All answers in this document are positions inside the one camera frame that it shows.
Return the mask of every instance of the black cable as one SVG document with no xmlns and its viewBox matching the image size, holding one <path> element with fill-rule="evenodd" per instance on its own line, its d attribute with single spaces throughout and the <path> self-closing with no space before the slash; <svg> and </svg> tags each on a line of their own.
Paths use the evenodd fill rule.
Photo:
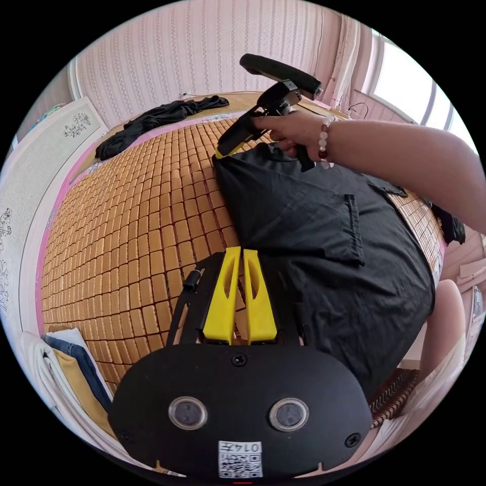
<svg viewBox="0 0 486 486">
<path fill-rule="evenodd" d="M 351 105 L 348 109 L 350 110 L 353 106 L 358 106 L 358 105 L 364 105 L 366 107 L 366 113 L 364 114 L 363 120 L 368 116 L 369 112 L 369 107 L 364 101 L 360 101 L 359 103 L 355 103 L 354 105 Z"/>
<path fill-rule="evenodd" d="M 315 74 L 317 72 L 317 65 L 319 63 L 320 43 L 322 42 L 322 36 L 324 35 L 324 8 L 322 8 L 321 11 L 320 11 L 320 18 L 321 18 L 321 23 L 320 23 L 320 39 L 319 39 L 319 43 L 317 44 L 317 57 L 316 57 L 316 60 L 315 60 L 315 68 L 314 68 L 314 74 L 313 74 L 313 76 L 315 76 Z"/>
</svg>

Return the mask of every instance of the bamboo mat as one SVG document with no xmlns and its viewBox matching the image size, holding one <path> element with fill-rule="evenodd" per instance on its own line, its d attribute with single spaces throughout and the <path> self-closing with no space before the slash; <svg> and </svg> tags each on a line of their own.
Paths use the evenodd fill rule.
<svg viewBox="0 0 486 486">
<path fill-rule="evenodd" d="M 164 346 L 195 262 L 238 244 L 211 165 L 233 121 L 126 150 L 71 188 L 54 220 L 42 274 L 44 330 L 78 328 L 113 392 L 132 363 Z M 432 212 L 411 193 L 392 201 L 433 268 L 441 233 Z M 235 324 L 244 341 L 242 282 Z"/>
<path fill-rule="evenodd" d="M 237 112 L 240 112 L 240 111 L 248 111 L 250 108 L 255 106 L 255 104 L 258 100 L 258 97 L 260 95 L 261 95 L 260 92 L 218 93 L 218 96 L 222 96 L 223 98 L 226 98 L 229 101 L 229 106 L 225 106 L 223 108 L 215 108 L 213 110 L 203 111 L 202 113 L 197 113 L 196 115 L 188 116 L 186 119 L 192 120 L 192 119 L 201 118 L 201 116 L 229 114 L 229 113 L 237 113 Z M 191 99 L 193 99 L 195 101 L 200 101 L 203 98 L 205 98 L 205 96 L 195 96 Z M 302 100 L 299 103 L 299 105 L 296 106 L 296 108 L 297 109 L 304 109 L 304 110 L 307 110 L 307 111 L 312 111 L 313 113 L 317 113 L 317 114 L 320 114 L 320 115 L 326 115 L 328 113 L 324 108 L 316 105 L 312 101 L 305 100 L 305 99 Z M 106 135 L 104 135 L 102 138 L 100 138 L 100 140 L 96 144 L 96 146 L 100 145 L 104 140 L 107 140 L 108 138 L 110 138 L 115 133 L 118 133 L 121 130 L 123 130 L 124 124 L 125 123 L 122 123 L 121 125 L 118 125 L 117 127 L 112 128 Z M 91 150 L 91 152 L 87 155 L 84 162 L 80 165 L 78 170 L 71 177 L 70 182 L 74 181 L 76 179 L 76 177 L 78 177 L 87 168 L 89 168 L 90 166 L 93 165 L 93 163 L 96 161 L 95 152 L 96 152 L 96 147 L 93 148 L 93 150 Z"/>
</svg>

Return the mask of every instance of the black t-shirt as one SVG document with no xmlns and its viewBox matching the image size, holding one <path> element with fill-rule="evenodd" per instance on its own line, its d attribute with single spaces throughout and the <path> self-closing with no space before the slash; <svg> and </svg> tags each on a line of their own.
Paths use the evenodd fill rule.
<svg viewBox="0 0 486 486">
<path fill-rule="evenodd" d="M 302 173 L 274 144 L 213 165 L 241 246 L 285 269 L 314 345 L 371 399 L 434 305 L 429 265 L 386 196 L 406 193 L 340 166 Z"/>
</svg>

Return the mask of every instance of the qr code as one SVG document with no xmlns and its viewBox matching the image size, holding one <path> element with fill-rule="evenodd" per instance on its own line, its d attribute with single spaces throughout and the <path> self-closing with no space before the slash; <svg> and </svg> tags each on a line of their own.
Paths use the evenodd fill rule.
<svg viewBox="0 0 486 486">
<path fill-rule="evenodd" d="M 219 442 L 219 476 L 263 477 L 260 442 Z"/>
</svg>

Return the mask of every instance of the hand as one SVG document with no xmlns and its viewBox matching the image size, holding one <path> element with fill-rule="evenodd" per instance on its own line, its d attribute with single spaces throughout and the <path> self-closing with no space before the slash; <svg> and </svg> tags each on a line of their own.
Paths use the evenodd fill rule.
<svg viewBox="0 0 486 486">
<path fill-rule="evenodd" d="M 285 116 L 261 116 L 255 118 L 260 130 L 270 130 L 270 138 L 287 156 L 296 158 L 296 145 L 304 145 L 311 160 L 319 161 L 319 134 L 322 117 L 307 111 L 296 110 Z"/>
</svg>

